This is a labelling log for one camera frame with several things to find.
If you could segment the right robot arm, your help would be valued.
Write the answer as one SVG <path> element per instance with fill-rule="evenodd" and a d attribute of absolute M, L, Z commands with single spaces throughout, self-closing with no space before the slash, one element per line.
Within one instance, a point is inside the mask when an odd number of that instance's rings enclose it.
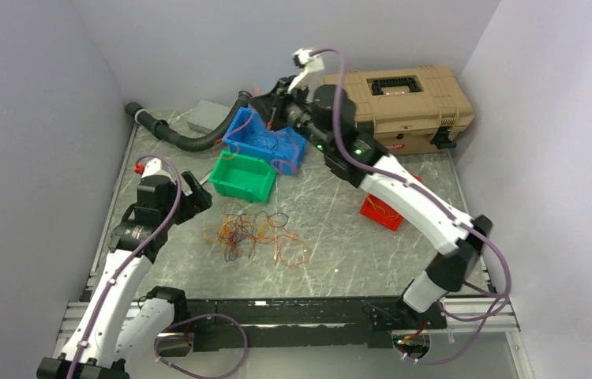
<path fill-rule="evenodd" d="M 461 289 L 478 262 L 492 221 L 459 211 L 408 173 L 372 134 L 357 127 L 356 105 L 344 89 L 324 84 L 308 99 L 305 89 L 289 92 L 290 82 L 284 77 L 269 93 L 250 100 L 266 126 L 291 127 L 323 153 L 335 176 L 383 201 L 437 250 L 397 302 L 399 323 L 418 326 L 434 303 Z"/>

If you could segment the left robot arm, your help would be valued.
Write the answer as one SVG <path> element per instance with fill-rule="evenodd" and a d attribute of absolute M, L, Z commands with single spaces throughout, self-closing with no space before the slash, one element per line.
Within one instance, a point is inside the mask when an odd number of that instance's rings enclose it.
<path fill-rule="evenodd" d="M 212 206 L 212 196 L 189 171 L 141 170 L 137 201 L 113 230 L 106 264 L 87 309 L 55 358 L 43 358 L 38 378 L 128 378 L 130 360 L 165 329 L 182 329 L 190 315 L 183 290 L 153 287 L 128 320 L 134 295 L 152 268 L 168 231 Z"/>

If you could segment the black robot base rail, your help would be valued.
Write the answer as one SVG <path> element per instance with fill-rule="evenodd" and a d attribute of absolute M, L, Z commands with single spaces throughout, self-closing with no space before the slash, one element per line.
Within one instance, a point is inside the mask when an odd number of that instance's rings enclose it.
<path fill-rule="evenodd" d="M 195 352 L 248 347 L 365 345 L 389 348 L 390 337 L 447 327 L 437 305 L 415 313 L 399 296 L 188 298 L 169 331 L 192 338 Z"/>

